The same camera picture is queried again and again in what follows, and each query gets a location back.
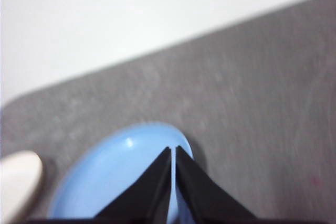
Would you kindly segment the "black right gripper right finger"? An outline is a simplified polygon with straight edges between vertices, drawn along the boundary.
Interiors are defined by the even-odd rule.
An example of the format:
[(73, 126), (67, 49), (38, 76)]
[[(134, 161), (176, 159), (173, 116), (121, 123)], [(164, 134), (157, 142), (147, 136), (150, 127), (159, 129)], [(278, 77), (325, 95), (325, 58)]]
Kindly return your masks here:
[(194, 219), (255, 219), (256, 216), (221, 189), (178, 146), (175, 149), (176, 184)]

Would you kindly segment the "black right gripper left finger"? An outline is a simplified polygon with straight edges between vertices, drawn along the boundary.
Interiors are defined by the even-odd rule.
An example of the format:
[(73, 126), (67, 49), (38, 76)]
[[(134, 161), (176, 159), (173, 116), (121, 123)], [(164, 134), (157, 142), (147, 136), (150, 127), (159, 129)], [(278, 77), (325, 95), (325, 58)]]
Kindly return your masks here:
[(165, 148), (128, 189), (104, 207), (97, 219), (166, 219), (171, 195), (171, 149)]

